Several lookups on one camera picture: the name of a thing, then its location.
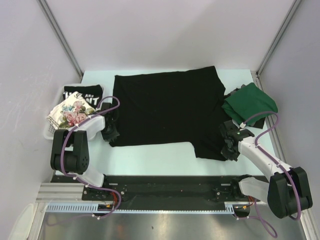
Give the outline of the plain black t-shirt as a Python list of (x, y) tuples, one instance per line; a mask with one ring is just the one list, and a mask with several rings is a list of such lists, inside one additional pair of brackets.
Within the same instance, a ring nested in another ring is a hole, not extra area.
[(225, 86), (214, 66), (114, 78), (120, 101), (112, 147), (189, 142), (197, 158), (224, 161), (219, 126)]

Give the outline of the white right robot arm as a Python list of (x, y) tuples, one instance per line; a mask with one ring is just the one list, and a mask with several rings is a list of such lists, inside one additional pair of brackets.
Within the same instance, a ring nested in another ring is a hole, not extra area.
[(224, 139), (221, 154), (231, 161), (245, 156), (266, 178), (262, 181), (248, 174), (234, 178), (230, 194), (235, 200), (253, 197), (268, 204), (280, 219), (299, 217), (302, 211), (313, 206), (308, 175), (303, 168), (292, 167), (272, 156), (250, 130), (237, 127), (231, 120), (222, 123), (219, 130)]

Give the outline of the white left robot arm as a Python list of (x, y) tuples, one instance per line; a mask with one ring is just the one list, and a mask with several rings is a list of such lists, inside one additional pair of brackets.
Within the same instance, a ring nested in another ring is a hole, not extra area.
[(118, 107), (104, 102), (100, 109), (104, 114), (90, 118), (74, 131), (58, 129), (53, 135), (50, 167), (59, 172), (64, 169), (66, 176), (93, 186), (93, 194), (100, 200), (110, 196), (111, 188), (104, 184), (104, 174), (90, 164), (89, 141), (97, 133), (101, 133), (103, 140), (107, 142), (119, 136), (115, 124), (119, 116)]

